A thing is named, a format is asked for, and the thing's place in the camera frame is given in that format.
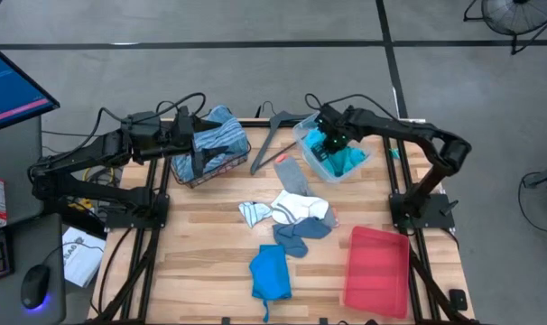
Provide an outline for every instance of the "black desk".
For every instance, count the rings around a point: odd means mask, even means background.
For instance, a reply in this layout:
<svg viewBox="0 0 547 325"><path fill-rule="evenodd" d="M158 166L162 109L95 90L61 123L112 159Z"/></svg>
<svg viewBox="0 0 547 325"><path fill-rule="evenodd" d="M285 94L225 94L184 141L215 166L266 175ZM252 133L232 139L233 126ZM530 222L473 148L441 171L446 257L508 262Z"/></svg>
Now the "black desk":
<svg viewBox="0 0 547 325"><path fill-rule="evenodd" d="M0 324L52 324L65 318L65 281L62 252L46 265L51 268L49 299L42 309L26 312L21 282L33 265L61 244L58 215L39 216L43 205L32 194L27 167L42 154L41 119L32 118L0 130L0 179L5 181L7 224L13 234L15 273L0 280Z"/></svg>

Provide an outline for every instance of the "red plastic tray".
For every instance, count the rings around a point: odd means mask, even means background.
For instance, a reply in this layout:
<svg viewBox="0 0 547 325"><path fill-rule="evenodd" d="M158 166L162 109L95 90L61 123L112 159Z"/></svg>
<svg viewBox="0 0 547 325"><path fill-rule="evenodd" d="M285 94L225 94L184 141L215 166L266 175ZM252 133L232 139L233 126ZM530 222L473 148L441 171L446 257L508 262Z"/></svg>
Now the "red plastic tray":
<svg viewBox="0 0 547 325"><path fill-rule="evenodd" d="M350 238L344 304L405 319L408 311L408 237L354 227Z"/></svg>

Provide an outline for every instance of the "computer mouse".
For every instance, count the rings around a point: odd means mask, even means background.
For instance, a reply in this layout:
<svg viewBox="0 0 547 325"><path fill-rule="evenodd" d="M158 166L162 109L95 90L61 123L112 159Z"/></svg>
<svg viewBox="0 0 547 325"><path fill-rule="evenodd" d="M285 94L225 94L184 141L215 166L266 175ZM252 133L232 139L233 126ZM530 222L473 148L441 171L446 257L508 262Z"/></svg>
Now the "computer mouse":
<svg viewBox="0 0 547 325"><path fill-rule="evenodd" d="M21 303L27 309L39 307L45 299L49 287L50 268L35 265L24 275L21 283Z"/></svg>

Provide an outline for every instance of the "fan stand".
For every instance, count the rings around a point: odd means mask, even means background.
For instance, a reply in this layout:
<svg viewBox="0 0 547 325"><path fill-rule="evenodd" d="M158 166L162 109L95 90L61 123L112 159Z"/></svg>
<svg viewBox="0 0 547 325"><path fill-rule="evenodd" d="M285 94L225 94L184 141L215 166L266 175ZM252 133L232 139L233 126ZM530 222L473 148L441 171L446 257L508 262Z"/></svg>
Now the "fan stand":
<svg viewBox="0 0 547 325"><path fill-rule="evenodd" d="M484 22L485 18L483 16L480 16L480 17L469 17L468 16L468 11L470 10L470 8L472 8L472 6L474 5L474 3L476 1L478 1L478 0L472 0L470 5L468 5L466 10L464 11L464 17L462 18L463 22ZM528 0L515 0L515 3L523 4L527 1ZM536 38L540 34L542 34L542 32L544 32L546 29L547 29L547 22L540 29L540 31L536 32L536 34L530 40L528 40L527 43L521 48L518 48L518 35L513 35L512 42L511 42L511 45L510 45L511 46L510 54L515 55L516 53L526 49L528 47L528 45L532 44L534 42L534 40L536 40Z"/></svg>

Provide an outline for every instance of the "blue light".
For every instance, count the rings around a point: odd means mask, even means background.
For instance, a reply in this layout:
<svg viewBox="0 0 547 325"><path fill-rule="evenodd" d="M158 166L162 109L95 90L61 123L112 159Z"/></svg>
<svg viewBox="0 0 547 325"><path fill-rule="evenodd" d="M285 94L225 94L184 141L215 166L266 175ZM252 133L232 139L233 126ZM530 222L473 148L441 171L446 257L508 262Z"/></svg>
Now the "blue light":
<svg viewBox="0 0 547 325"><path fill-rule="evenodd" d="M25 312L28 313L28 314L30 314L30 315L38 314L38 313L42 312L42 311L47 307L47 305L49 305L49 301L50 301L50 300L51 300L51 297L50 297L50 295L47 293L47 294L45 295L45 298L42 300L42 303L41 303L39 306L37 306L37 307L35 307L35 308L33 308L33 309L28 309L28 308L26 308L26 307L24 307L24 306L23 306L23 308L24 308Z"/></svg>

